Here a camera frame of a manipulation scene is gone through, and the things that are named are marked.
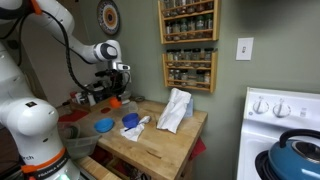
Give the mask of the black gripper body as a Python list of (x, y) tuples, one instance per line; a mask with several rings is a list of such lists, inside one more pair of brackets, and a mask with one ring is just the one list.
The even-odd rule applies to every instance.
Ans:
[(118, 70), (103, 70), (95, 73), (96, 77), (107, 76), (111, 84), (107, 86), (107, 91), (110, 94), (120, 96), (124, 93), (128, 82), (124, 81), (127, 72), (120, 72)]

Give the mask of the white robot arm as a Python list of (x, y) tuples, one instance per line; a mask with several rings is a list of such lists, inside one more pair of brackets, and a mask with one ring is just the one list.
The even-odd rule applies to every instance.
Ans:
[[(75, 52), (85, 62), (109, 61), (114, 71), (130, 68), (121, 61), (117, 41), (107, 40), (85, 45), (73, 35), (71, 13), (57, 0), (0, 0), (3, 24), (28, 18), (64, 44), (68, 53)], [(79, 180), (80, 170), (74, 165), (63, 145), (58, 129), (58, 112), (48, 102), (29, 90), (22, 71), (6, 49), (0, 61), (0, 123), (9, 130), (23, 160), (22, 173), (27, 180)]]

